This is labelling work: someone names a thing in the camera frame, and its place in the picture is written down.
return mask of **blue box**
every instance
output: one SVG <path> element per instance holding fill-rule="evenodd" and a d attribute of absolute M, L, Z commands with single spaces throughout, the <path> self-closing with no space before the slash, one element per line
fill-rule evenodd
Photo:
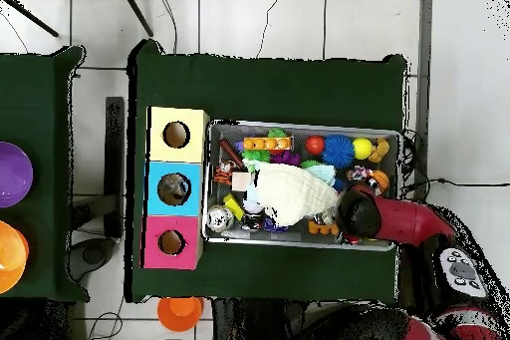
<path fill-rule="evenodd" d="M 199 216 L 202 191 L 201 172 L 202 165 L 198 164 L 149 162 L 147 215 Z M 190 182 L 190 195 L 181 205 L 168 205 L 157 195 L 157 184 L 161 178 L 172 173 L 182 174 Z"/>

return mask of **orange plastic cup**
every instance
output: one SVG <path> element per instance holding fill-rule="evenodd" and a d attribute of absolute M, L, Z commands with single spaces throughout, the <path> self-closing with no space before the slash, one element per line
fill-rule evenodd
<path fill-rule="evenodd" d="M 29 247 L 28 247 L 27 239 L 25 239 L 25 236 L 23 234 L 21 234 L 18 230 L 15 230 L 15 229 L 13 229 L 13 230 L 21 238 L 21 241 L 25 248 L 25 254 L 27 255 L 27 258 L 28 258 Z M 0 294 L 5 293 L 8 290 L 12 289 L 18 283 L 21 276 L 23 275 L 23 272 L 25 271 L 26 264 L 27 264 L 27 261 L 25 260 L 25 261 L 23 261 L 22 265 L 15 268 L 14 270 L 11 270 L 11 271 L 0 270 Z"/>
<path fill-rule="evenodd" d="M 18 231 L 0 221 L 0 271 L 12 271 L 27 260 L 27 252 Z"/>
<path fill-rule="evenodd" d="M 203 312 L 203 298 L 161 298 L 157 318 L 168 330 L 180 332 L 193 328 Z"/>

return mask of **gray metal tray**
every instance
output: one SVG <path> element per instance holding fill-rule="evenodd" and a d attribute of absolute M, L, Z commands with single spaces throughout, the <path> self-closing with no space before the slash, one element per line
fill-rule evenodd
<path fill-rule="evenodd" d="M 355 165 L 365 166 L 372 170 L 382 170 L 389 178 L 389 189 L 386 193 L 390 197 L 399 197 L 401 188 L 400 162 L 402 161 L 403 139 L 399 132 L 354 129 L 354 128 L 333 128 L 308 125 L 285 125 L 268 124 L 258 122 L 238 122 L 232 124 L 230 121 L 213 120 L 207 126 L 207 147 L 208 160 L 205 166 L 205 188 L 203 195 L 203 213 L 216 204 L 222 203 L 223 197 L 232 192 L 227 184 L 212 181 L 214 167 L 218 166 L 220 160 L 230 160 L 229 156 L 219 146 L 219 141 L 225 139 L 234 147 L 234 143 L 246 137 L 265 137 L 269 129 L 283 129 L 287 135 L 293 137 L 293 153 L 298 153 L 303 160 L 315 160 L 317 157 L 310 155 L 305 149 L 305 141 L 310 135 L 345 135 L 351 138 L 385 138 L 389 143 L 389 152 L 379 164 L 368 160 L 356 161 L 344 170 L 337 170 L 337 176 L 347 181 L 345 173 Z M 232 192 L 236 200 L 241 203 L 242 192 Z M 206 217 L 202 217 L 202 235 L 211 242 L 264 244 L 280 246 L 306 246 L 306 247 L 328 247 L 345 249 L 362 249 L 386 251 L 394 247 L 394 244 L 386 241 L 363 240 L 357 245 L 342 242 L 342 235 L 335 237 L 332 234 L 312 234 L 308 232 L 307 220 L 302 219 L 297 224 L 289 227 L 286 232 L 270 232 L 259 230 L 249 232 L 240 228 L 237 220 L 234 226 L 222 233 L 216 233 L 206 226 Z"/>

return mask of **hole in box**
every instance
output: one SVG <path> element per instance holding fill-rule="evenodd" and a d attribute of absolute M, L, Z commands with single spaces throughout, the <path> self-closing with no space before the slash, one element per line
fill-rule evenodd
<path fill-rule="evenodd" d="M 157 183 L 157 195 L 167 205 L 183 205 L 191 195 L 191 181 L 179 172 L 166 174 Z"/>
<path fill-rule="evenodd" d="M 167 230 L 157 240 L 159 249 L 169 255 L 178 255 L 185 244 L 184 237 L 177 230 Z"/>
<path fill-rule="evenodd" d="M 171 148 L 184 148 L 189 143 L 189 127 L 183 122 L 170 122 L 163 129 L 163 140 Z"/>

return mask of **purple bowl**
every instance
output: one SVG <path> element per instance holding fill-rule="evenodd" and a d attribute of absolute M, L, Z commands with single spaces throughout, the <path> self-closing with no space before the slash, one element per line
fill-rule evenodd
<path fill-rule="evenodd" d="M 13 144 L 0 142 L 0 208 L 22 200 L 30 190 L 34 172 L 29 158 Z"/>

